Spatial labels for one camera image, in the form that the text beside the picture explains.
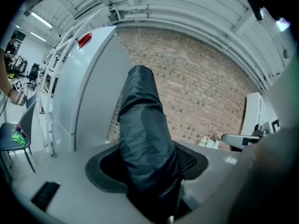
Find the chair seat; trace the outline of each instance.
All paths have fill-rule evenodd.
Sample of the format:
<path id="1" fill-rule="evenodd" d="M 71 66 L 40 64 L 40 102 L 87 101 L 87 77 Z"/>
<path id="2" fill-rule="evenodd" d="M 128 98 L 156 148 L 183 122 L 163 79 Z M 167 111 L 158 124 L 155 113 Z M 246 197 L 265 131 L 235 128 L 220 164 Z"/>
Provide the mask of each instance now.
<path id="1" fill-rule="evenodd" d="M 14 134 L 15 125 L 13 123 L 4 123 L 0 128 L 0 151 L 10 151 L 24 149 L 18 142 L 12 140 L 11 136 Z"/>

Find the black fabric cover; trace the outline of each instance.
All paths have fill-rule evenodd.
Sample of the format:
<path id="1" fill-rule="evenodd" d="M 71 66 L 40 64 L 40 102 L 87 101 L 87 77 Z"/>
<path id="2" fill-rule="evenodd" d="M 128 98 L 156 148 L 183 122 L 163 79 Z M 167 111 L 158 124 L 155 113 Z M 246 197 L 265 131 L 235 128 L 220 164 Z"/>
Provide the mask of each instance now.
<path id="1" fill-rule="evenodd" d="M 152 71 L 134 66 L 123 89 L 120 153 L 128 198 L 151 221 L 175 214 L 182 176 Z"/>

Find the green object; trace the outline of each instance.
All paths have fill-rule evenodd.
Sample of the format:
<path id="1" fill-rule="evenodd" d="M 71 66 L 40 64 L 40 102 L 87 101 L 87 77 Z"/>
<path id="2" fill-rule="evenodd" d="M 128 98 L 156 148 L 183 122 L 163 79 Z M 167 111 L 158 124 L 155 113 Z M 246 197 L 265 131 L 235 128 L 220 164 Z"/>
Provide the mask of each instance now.
<path id="1" fill-rule="evenodd" d="M 13 136 L 11 136 L 11 139 L 19 143 L 22 147 L 26 145 L 24 138 L 20 136 L 17 131 L 14 132 Z"/>

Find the fluorescent light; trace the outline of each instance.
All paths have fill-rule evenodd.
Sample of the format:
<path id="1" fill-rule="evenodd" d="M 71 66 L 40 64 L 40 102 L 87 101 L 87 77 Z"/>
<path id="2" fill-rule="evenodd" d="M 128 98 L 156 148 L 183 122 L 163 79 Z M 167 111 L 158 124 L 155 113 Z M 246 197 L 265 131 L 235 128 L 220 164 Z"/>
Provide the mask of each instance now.
<path id="1" fill-rule="evenodd" d="M 31 12 L 31 15 L 34 16 L 36 19 L 40 20 L 43 24 L 45 24 L 46 26 L 48 26 L 49 28 L 52 28 L 53 26 L 48 23 L 47 21 L 45 21 L 43 18 L 41 18 L 40 16 L 38 16 L 37 14 L 35 14 L 34 12 Z"/>
<path id="2" fill-rule="evenodd" d="M 288 23 L 284 18 L 281 18 L 278 21 L 276 21 L 276 24 L 278 25 L 279 30 L 281 32 L 283 32 L 290 26 L 290 23 Z"/>
<path id="3" fill-rule="evenodd" d="M 33 32 L 30 32 L 33 36 L 36 36 L 37 38 L 41 39 L 42 41 L 46 41 L 45 39 L 41 38 L 40 36 L 38 36 L 37 34 L 33 33 Z"/>
<path id="4" fill-rule="evenodd" d="M 261 13 L 261 15 L 262 15 L 262 19 L 263 19 L 263 11 L 261 10 L 260 13 Z"/>

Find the black cable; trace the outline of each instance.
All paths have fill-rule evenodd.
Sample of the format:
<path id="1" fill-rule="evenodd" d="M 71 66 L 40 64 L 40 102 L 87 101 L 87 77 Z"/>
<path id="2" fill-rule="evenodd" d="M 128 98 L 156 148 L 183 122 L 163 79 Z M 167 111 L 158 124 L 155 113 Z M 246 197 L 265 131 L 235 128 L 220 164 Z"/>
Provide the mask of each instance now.
<path id="1" fill-rule="evenodd" d="M 5 107 L 6 107 L 6 104 L 7 104 L 7 102 L 8 102 L 8 97 L 9 97 L 9 95 L 10 95 L 10 92 L 11 92 L 12 90 L 13 90 L 13 89 L 10 89 L 10 91 L 9 91 L 9 93 L 8 93 L 7 99 L 6 99 L 6 101 L 5 101 L 5 104 L 4 104 L 4 106 L 3 106 L 3 109 L 2 109 L 2 111 L 1 111 L 1 113 L 0 113 L 0 117 L 1 117 L 1 115 L 2 115 L 3 111 L 4 111 Z"/>

